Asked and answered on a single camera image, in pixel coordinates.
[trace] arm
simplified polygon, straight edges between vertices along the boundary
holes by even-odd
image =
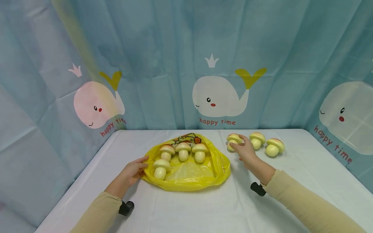
[[[277,170],[265,191],[311,232],[365,232],[341,210],[305,188],[284,171]]]
[[[106,232],[113,225],[121,204],[119,197],[102,192],[70,233]]]
[[[250,140],[230,144],[246,169],[263,184],[265,191],[294,214],[311,232],[365,232],[341,210],[308,190],[283,171],[275,170],[255,154]]]
[[[114,223],[128,188],[144,175],[148,157],[129,164],[89,206],[70,233],[104,233]]]

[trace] white whale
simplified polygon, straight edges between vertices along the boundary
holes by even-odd
[[[333,88],[319,111],[323,125],[362,155],[373,155],[373,87],[346,82]]]
[[[239,98],[234,87],[225,78],[204,76],[195,82],[192,97],[194,107],[204,116],[238,116],[246,109],[249,90]]]

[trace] mushroom stem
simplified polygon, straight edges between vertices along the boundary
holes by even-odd
[[[203,161],[205,161],[205,158],[206,158],[206,154],[203,151],[197,151],[194,154],[194,159],[197,163],[203,163]]]
[[[275,157],[279,153],[279,149],[275,145],[268,145],[266,154],[270,157]]]
[[[161,154],[161,159],[171,161],[171,154],[168,153],[167,151],[162,152]]]
[[[181,161],[187,161],[189,157],[189,152],[187,150],[181,150],[179,151],[179,159]]]
[[[154,170],[154,177],[159,180],[164,180],[166,178],[166,169],[164,167],[157,167]]]
[[[261,147],[261,141],[258,140],[258,139],[256,139],[256,138],[253,138],[253,139],[251,140],[251,143],[252,143],[253,146],[254,146],[254,150],[257,150],[257,149],[259,149],[259,148]]]
[[[229,145],[229,143],[238,144],[238,142],[237,142],[236,140],[229,140],[229,141],[228,141],[228,150],[230,150],[230,151],[234,151],[234,149]]]

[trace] yellow plastic bag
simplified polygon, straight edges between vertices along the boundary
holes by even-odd
[[[205,161],[201,164],[194,161],[194,154],[189,153],[189,158],[181,162],[178,154],[172,156],[170,164],[171,171],[167,173],[164,180],[159,180],[153,176],[153,163],[160,159],[159,149],[164,144],[170,144],[176,147],[180,142],[186,142],[193,147],[197,143],[203,143],[207,146],[209,152],[206,153]],[[213,185],[220,185],[231,174],[231,163],[229,159],[222,154],[210,140],[197,133],[182,135],[173,140],[164,142],[150,149],[145,156],[149,156],[145,168],[143,179],[161,187],[166,191],[196,191]]]

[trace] yellow whale tail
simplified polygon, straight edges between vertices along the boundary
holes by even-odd
[[[242,78],[245,83],[246,89],[250,89],[250,87],[258,81],[260,77],[262,77],[267,72],[266,68],[261,68],[254,73],[253,76],[247,72],[245,69],[238,69],[236,70],[236,74]]]
[[[110,78],[107,74],[104,72],[99,73],[114,89],[114,91],[118,90],[118,85],[120,82],[120,78],[122,77],[122,73],[120,71],[117,71],[113,74],[113,78]]]

